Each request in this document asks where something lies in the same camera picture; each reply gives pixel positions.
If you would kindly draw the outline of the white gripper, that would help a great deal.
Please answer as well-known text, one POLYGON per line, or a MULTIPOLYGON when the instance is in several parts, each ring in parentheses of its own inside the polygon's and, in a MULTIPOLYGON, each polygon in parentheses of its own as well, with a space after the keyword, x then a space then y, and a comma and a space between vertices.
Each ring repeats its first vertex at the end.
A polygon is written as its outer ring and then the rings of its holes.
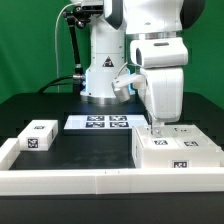
POLYGON ((151 134, 160 138, 163 122, 175 122, 181 115, 187 48, 181 37, 133 40, 130 56, 139 68, 133 75, 133 87, 156 120, 151 123, 151 134))

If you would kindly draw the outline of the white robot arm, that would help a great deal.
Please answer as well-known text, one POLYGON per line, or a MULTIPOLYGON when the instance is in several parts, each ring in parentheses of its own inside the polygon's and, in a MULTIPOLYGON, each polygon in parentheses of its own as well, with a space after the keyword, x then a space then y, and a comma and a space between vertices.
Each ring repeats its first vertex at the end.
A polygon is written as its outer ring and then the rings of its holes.
POLYGON ((138 91, 160 137, 179 120, 182 67, 188 50, 179 33, 201 16, 205 0, 70 0, 78 27, 91 25, 91 64, 84 95, 130 99, 138 91))

